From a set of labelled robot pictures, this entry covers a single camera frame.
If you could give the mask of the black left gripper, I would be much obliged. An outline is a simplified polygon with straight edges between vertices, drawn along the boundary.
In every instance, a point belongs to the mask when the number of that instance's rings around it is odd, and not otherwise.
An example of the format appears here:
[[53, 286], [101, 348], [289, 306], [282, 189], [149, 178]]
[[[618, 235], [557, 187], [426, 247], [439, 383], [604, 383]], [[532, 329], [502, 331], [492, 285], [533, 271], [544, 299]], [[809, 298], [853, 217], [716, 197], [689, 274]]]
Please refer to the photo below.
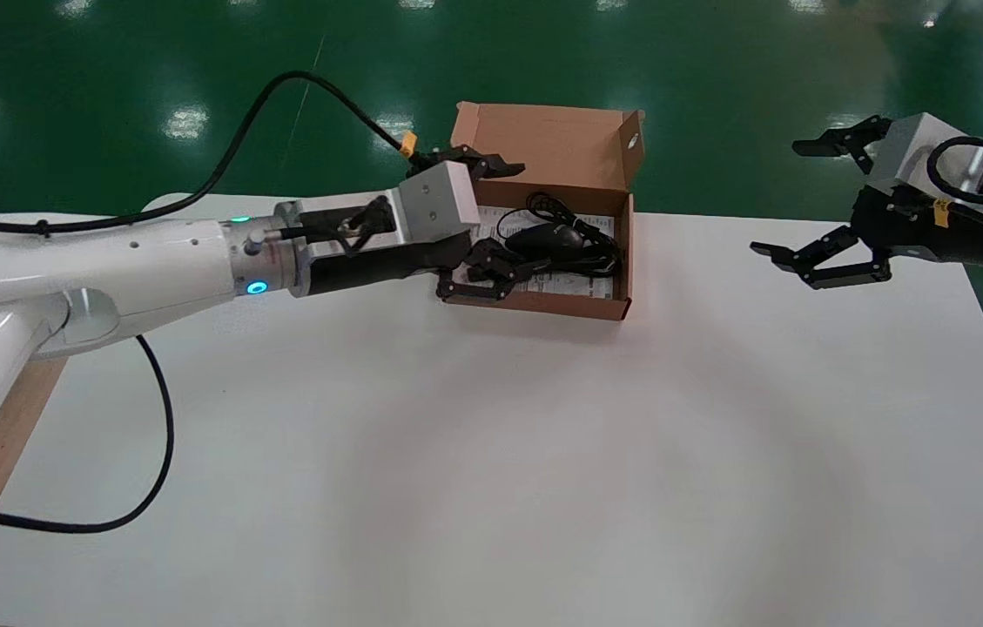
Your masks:
[[[446, 162], [466, 166], [472, 182], [511, 178], [526, 171], [523, 163], [509, 163], [500, 154], [453, 146], [430, 153], [415, 151], [408, 159], [408, 177]], [[479, 239], [474, 244], [470, 233], [463, 232], [432, 243], [314, 260], [309, 266], [308, 294], [320, 296], [424, 273], [438, 273], [438, 298], [447, 303], [500, 302], [518, 283], [514, 258], [498, 239]]]

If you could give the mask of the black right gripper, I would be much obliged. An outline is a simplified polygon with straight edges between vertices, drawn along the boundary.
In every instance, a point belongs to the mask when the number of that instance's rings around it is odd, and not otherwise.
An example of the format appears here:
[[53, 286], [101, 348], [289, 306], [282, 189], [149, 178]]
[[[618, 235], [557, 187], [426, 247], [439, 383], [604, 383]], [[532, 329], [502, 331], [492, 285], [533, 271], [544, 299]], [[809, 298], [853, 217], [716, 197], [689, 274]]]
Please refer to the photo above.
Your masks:
[[[815, 139], [794, 140], [792, 150], [801, 158], [850, 156], [869, 175], [874, 162], [866, 147], [884, 139], [890, 127], [892, 119], [874, 115], [851, 127], [829, 128]], [[826, 265], [860, 239], [871, 249], [869, 261]], [[852, 227], [839, 226], [798, 250], [764, 242], [752, 242], [751, 250], [814, 290], [846, 288], [889, 281], [891, 257], [983, 266], [983, 223], [959, 212], [938, 223], [933, 196], [904, 185], [889, 195], [866, 186], [853, 204]]]

